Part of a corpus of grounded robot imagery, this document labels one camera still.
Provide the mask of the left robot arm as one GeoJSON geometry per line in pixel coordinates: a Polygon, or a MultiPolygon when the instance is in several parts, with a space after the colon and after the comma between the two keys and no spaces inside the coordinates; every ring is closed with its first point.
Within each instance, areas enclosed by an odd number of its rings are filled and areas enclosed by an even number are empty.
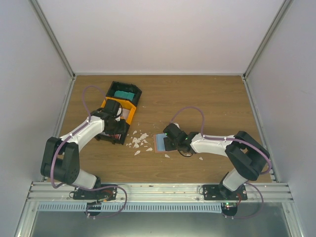
{"type": "Polygon", "coordinates": [[[50,137],[45,145],[40,172],[57,189],[63,184],[80,188],[90,199],[97,199],[102,188],[97,176],[80,168],[79,153],[95,136],[103,132],[116,135],[123,124],[122,105],[113,99],[92,112],[77,128],[59,138],[50,137]]]}

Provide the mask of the black bin with red cards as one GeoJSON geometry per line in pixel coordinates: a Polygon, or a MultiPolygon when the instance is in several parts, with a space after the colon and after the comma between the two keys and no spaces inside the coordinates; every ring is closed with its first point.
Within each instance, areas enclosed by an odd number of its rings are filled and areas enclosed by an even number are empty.
{"type": "Polygon", "coordinates": [[[96,136],[94,136],[94,138],[95,138],[97,141],[103,140],[103,141],[111,142],[112,144],[121,144],[121,145],[123,145],[124,142],[125,142],[126,136],[127,136],[127,132],[126,132],[125,134],[121,135],[120,140],[111,139],[110,137],[106,136],[106,134],[105,134],[105,129],[104,129],[101,133],[99,133],[99,134],[97,134],[96,136]]]}

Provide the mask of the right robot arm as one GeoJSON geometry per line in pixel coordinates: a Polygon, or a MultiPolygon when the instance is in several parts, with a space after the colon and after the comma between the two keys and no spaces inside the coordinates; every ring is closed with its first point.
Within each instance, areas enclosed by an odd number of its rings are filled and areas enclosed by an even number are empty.
{"type": "Polygon", "coordinates": [[[237,135],[207,136],[198,132],[189,134],[171,123],[164,130],[164,147],[167,151],[178,151],[184,157],[195,154],[215,154],[227,157],[233,165],[218,185],[219,196],[230,200],[237,189],[247,181],[256,181],[259,175],[270,172],[272,163],[269,152],[248,133],[237,135]]]}

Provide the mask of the yellow bin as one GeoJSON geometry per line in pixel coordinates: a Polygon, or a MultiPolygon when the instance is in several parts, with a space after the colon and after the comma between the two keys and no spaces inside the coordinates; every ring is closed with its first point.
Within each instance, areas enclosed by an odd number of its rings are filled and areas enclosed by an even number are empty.
{"type": "Polygon", "coordinates": [[[118,101],[123,108],[123,115],[122,118],[125,119],[125,121],[131,125],[134,114],[136,112],[136,106],[129,100],[120,99],[120,98],[114,98],[114,97],[106,97],[106,99],[113,99],[115,101],[118,101]]]}

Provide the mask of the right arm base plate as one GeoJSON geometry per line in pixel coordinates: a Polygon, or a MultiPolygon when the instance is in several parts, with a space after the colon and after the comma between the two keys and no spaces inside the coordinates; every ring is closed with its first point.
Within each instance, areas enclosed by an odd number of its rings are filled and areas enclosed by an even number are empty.
{"type": "Polygon", "coordinates": [[[220,184],[202,185],[204,200],[227,201],[247,200],[245,185],[239,186],[235,191],[230,191],[220,184]]]}

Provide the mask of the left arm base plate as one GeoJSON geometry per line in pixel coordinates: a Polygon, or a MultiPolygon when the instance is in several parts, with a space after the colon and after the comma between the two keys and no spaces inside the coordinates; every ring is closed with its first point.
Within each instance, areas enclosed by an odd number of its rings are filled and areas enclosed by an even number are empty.
{"type": "Polygon", "coordinates": [[[98,191],[85,191],[75,189],[69,193],[69,197],[74,200],[94,200],[94,201],[111,201],[116,199],[117,186],[109,187],[109,185],[101,184],[101,187],[106,187],[98,191]]]}

